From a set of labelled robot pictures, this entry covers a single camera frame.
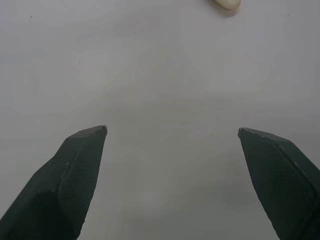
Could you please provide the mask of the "cream white rounded object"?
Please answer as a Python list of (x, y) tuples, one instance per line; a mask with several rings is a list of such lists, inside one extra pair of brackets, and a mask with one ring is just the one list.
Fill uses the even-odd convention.
[(237, 10), (242, 0), (214, 0), (219, 6), (222, 8), (228, 10), (228, 11), (234, 11)]

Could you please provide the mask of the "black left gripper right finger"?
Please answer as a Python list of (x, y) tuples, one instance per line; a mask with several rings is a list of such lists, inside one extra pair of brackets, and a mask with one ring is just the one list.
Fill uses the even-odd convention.
[(290, 140), (238, 130), (251, 182), (280, 240), (320, 240), (320, 170)]

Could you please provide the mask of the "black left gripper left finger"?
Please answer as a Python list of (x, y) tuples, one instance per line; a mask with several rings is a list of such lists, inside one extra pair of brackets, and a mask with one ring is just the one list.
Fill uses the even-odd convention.
[(107, 127), (67, 137), (0, 219), (0, 240), (77, 240), (93, 198)]

